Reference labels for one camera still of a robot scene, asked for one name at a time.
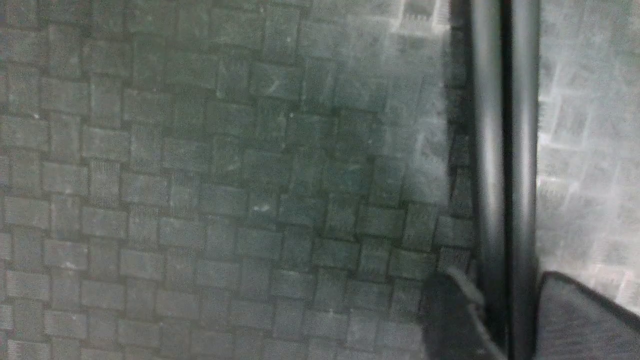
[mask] black pole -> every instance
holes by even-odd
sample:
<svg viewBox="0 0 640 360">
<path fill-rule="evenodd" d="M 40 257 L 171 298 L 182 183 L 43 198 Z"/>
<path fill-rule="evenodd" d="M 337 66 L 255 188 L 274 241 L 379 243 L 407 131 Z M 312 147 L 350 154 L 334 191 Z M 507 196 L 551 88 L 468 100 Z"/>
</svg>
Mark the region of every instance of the black pole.
<svg viewBox="0 0 640 360">
<path fill-rule="evenodd" d="M 507 307 L 500 3 L 473 0 L 471 23 L 480 286 L 486 297 L 487 328 L 496 343 L 504 346 Z"/>
<path fill-rule="evenodd" d="M 540 0 L 511 2 L 511 164 L 508 182 L 509 358 L 529 360 L 535 346 L 536 144 Z"/>
</svg>

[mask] black metal pole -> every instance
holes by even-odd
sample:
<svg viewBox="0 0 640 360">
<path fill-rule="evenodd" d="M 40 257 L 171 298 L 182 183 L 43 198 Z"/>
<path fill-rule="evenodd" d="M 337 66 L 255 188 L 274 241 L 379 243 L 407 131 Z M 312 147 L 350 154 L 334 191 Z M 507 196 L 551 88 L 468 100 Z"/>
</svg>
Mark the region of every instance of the black metal pole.
<svg viewBox="0 0 640 360">
<path fill-rule="evenodd" d="M 480 286 L 486 297 L 487 328 L 503 346 L 507 307 L 499 1 L 473 0 L 471 23 Z"/>
<path fill-rule="evenodd" d="M 508 183 L 509 358 L 529 360 L 535 346 L 536 144 L 540 0 L 511 2 L 511 175 Z"/>
</svg>

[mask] vertical pole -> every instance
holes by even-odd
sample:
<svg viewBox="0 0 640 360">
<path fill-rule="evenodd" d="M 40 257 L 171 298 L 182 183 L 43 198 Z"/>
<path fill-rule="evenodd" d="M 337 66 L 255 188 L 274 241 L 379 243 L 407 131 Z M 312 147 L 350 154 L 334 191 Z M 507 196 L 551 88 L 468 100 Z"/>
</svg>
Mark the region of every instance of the vertical pole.
<svg viewBox="0 0 640 360">
<path fill-rule="evenodd" d="M 509 182 L 509 358 L 529 360 L 535 342 L 536 148 L 540 0 L 511 2 L 511 170 Z"/>
<path fill-rule="evenodd" d="M 487 328 L 503 346 L 507 307 L 499 1 L 472 0 L 471 23 L 480 286 L 486 297 Z"/>
</svg>

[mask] dark fabric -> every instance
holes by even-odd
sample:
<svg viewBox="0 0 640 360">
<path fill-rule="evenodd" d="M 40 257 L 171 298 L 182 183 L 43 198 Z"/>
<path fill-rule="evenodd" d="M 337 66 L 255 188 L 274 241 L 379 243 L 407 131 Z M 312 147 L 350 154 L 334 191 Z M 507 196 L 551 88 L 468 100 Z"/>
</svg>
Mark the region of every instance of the dark fabric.
<svg viewBox="0 0 640 360">
<path fill-rule="evenodd" d="M 480 322 L 478 304 L 465 293 L 468 285 L 462 282 L 444 273 L 426 281 L 422 323 L 429 359 L 502 359 Z"/>
<path fill-rule="evenodd" d="M 640 319 L 559 273 L 543 278 L 536 359 L 640 359 Z"/>
</svg>

